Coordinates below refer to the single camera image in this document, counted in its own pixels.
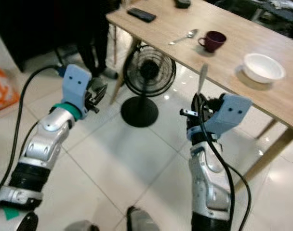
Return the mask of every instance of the black cable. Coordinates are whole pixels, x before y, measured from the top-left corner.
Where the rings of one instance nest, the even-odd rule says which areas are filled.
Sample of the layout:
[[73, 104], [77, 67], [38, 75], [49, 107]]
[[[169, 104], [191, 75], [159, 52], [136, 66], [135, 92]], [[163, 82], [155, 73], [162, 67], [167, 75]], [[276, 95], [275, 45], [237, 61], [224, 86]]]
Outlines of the black cable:
[[246, 187], [246, 190], [247, 190], [247, 194], [248, 194], [248, 201], [247, 201], [246, 212], [245, 212], [245, 215], [243, 217], [242, 223], [241, 223], [240, 228], [239, 228], [239, 231], [242, 231], [243, 228], [244, 228], [244, 226], [245, 226], [245, 223], [247, 221], [247, 218], [249, 216], [249, 212], [251, 210], [251, 206], [252, 206], [252, 193], [251, 193], [251, 189], [250, 189], [250, 187], [249, 187], [248, 182], [246, 181], [246, 179], [234, 167], [232, 167], [229, 164], [227, 164], [227, 165], [228, 165], [228, 167], [230, 169], [232, 169], [241, 178], [241, 180], [245, 184], [245, 187]]
[[199, 123], [201, 126], [201, 130], [202, 133], [206, 139], [206, 141], [208, 142], [208, 145], [210, 146], [210, 148], [212, 149], [212, 151], [214, 152], [215, 156], [217, 157], [217, 159], [219, 160], [219, 162], [223, 165], [227, 176], [228, 176], [228, 180], [229, 180], [229, 186], [230, 186], [230, 199], [231, 199], [231, 206], [230, 206], [230, 220], [229, 220], [229, 230], [231, 229], [232, 226], [232, 219], [233, 219], [233, 214], [234, 214], [234, 205], [235, 205], [235, 194], [234, 194], [234, 183], [233, 183], [233, 179], [230, 173], [230, 170], [227, 166], [227, 164], [225, 163], [224, 159], [221, 157], [221, 155], [218, 153], [217, 149], [214, 147], [211, 138], [209, 137], [204, 122], [203, 122], [203, 107], [205, 106], [205, 102], [203, 102], [200, 107], [198, 107], [198, 115], [199, 115]]
[[12, 166], [13, 166], [13, 161], [14, 161], [14, 158], [15, 158], [15, 152], [16, 152], [16, 147], [17, 147], [17, 140], [18, 140], [18, 133], [19, 133], [19, 126], [20, 126], [20, 120], [21, 120], [21, 114], [22, 114], [22, 108], [23, 108], [23, 99], [24, 99], [24, 96], [25, 96], [25, 93], [26, 93], [26, 90], [27, 90], [27, 87], [29, 85], [29, 83], [32, 81], [32, 79], [40, 72], [42, 72], [43, 70], [46, 70], [46, 69], [55, 69], [57, 71], [60, 71], [60, 67], [57, 66], [57, 65], [48, 65], [48, 66], [45, 66], [41, 69], [38, 69], [37, 71], [33, 72], [30, 77], [27, 79], [25, 85], [23, 86], [22, 88], [22, 91], [21, 91], [21, 96], [20, 96], [20, 100], [19, 100], [19, 109], [18, 109], [18, 116], [17, 116], [17, 120], [16, 120], [16, 127], [15, 127], [15, 132], [14, 132], [14, 136], [13, 136], [13, 146], [12, 146], [12, 152], [11, 152], [11, 157], [10, 157], [10, 161], [8, 163], [8, 166], [7, 166], [7, 169], [6, 169], [6, 172], [0, 182], [0, 189], [1, 187], [5, 184], [7, 178], [8, 178], [8, 175], [10, 174], [11, 172], [11, 169], [12, 169]]
[[228, 175], [228, 179], [229, 179], [229, 176], [230, 176], [231, 181], [232, 181], [232, 186], [231, 186], [230, 179], [229, 179], [229, 185], [230, 185], [230, 188], [231, 188], [230, 226], [232, 225], [232, 219], [233, 219], [233, 213], [234, 213], [235, 195], [234, 195], [234, 184], [233, 184], [232, 176], [231, 176], [231, 173], [230, 173], [229, 169], [227, 171], [227, 167], [232, 169], [241, 178], [241, 180], [245, 184], [245, 187], [246, 187], [246, 190], [247, 190], [247, 194], [248, 194], [247, 208], [246, 208], [245, 215], [243, 217], [242, 223], [241, 223], [240, 228], [239, 228], [239, 231], [242, 231], [244, 226], [245, 226], [246, 220], [247, 220], [247, 218], [249, 216], [250, 208], [251, 208], [251, 205], [252, 205], [251, 190], [250, 190], [250, 187], [249, 187], [248, 182], [246, 181], [246, 179], [235, 168], [233, 168], [231, 165], [227, 164], [224, 161], [224, 159], [221, 157], [221, 155], [218, 153], [217, 149], [213, 145], [212, 140], [210, 139], [210, 137], [209, 137], [209, 135], [208, 135], [208, 133], [206, 131], [204, 122], [203, 122], [203, 118], [204, 118], [203, 107], [204, 107], [204, 105], [205, 105], [205, 102], [201, 104], [201, 106], [199, 107], [199, 112], [198, 112], [202, 133], [203, 133], [208, 145], [210, 146], [210, 148], [212, 149], [212, 151], [216, 155], [216, 157], [217, 158], [219, 157], [218, 160], [221, 162], [221, 164], [223, 165], [224, 169], [226, 170], [227, 175]]
[[23, 149], [25, 148], [25, 145], [26, 145], [26, 142], [27, 142], [27, 139], [29, 138], [29, 135], [31, 134], [31, 132], [33, 131], [34, 127], [38, 124], [38, 121], [36, 121], [32, 127], [30, 128], [30, 130], [27, 132], [27, 135], [25, 137], [25, 139], [23, 140], [23, 143], [22, 143], [22, 146], [21, 146], [21, 149], [20, 149], [20, 154], [19, 154], [19, 157], [21, 157], [22, 155], [22, 152], [23, 152]]

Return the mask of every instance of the silver spoon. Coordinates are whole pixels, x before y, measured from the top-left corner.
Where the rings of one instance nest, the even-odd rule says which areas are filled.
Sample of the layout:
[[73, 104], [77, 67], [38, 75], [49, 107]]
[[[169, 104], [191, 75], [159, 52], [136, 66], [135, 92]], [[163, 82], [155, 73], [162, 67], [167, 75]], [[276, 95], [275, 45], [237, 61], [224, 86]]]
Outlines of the silver spoon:
[[188, 33], [187, 33], [187, 35], [185, 37], [182, 37], [182, 38], [179, 38], [179, 39], [174, 40], [172, 42], [169, 42], [168, 44], [169, 45], [174, 45], [174, 44], [176, 44], [176, 43], [178, 43], [178, 42], [180, 42], [180, 41], [182, 41], [184, 39], [187, 39], [187, 38], [188, 39], [192, 39], [197, 34], [197, 32], [198, 32], [197, 29], [190, 30], [190, 31], [188, 31]]
[[209, 65], [208, 64], [204, 64], [201, 68], [201, 71], [200, 71], [200, 76], [199, 76], [199, 86], [198, 86], [198, 92], [197, 92], [197, 95], [199, 95], [201, 93], [201, 89], [202, 89], [202, 86], [203, 86], [203, 83], [206, 79], [206, 75], [208, 73], [208, 68], [209, 68]]

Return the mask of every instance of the fan grille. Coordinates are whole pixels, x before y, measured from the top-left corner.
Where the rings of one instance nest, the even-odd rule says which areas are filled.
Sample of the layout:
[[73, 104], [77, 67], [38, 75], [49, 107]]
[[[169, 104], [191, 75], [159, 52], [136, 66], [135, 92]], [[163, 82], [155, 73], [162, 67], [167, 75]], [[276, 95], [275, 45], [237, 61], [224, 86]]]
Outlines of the fan grille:
[[137, 95], [154, 97], [163, 94], [175, 79], [174, 60], [145, 45], [128, 56], [124, 65], [124, 80]]

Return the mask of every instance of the orange bag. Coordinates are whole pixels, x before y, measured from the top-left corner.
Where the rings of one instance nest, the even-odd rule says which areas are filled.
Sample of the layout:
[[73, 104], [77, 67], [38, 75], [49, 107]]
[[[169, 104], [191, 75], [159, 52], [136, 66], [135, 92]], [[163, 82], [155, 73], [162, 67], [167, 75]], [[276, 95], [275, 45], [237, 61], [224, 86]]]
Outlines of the orange bag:
[[19, 94], [11, 86], [9, 79], [0, 70], [0, 110], [19, 101]]

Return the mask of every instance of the black fan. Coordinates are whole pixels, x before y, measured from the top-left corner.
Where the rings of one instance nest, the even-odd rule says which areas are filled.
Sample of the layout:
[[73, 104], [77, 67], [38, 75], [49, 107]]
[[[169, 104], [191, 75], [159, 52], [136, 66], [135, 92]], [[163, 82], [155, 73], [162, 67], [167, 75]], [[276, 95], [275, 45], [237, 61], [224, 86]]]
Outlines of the black fan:
[[121, 115], [125, 122], [138, 128], [153, 124], [158, 117], [158, 108], [147, 97], [164, 93], [172, 85], [175, 73], [174, 60], [148, 45], [137, 47], [124, 65], [124, 81], [139, 95], [123, 103]]

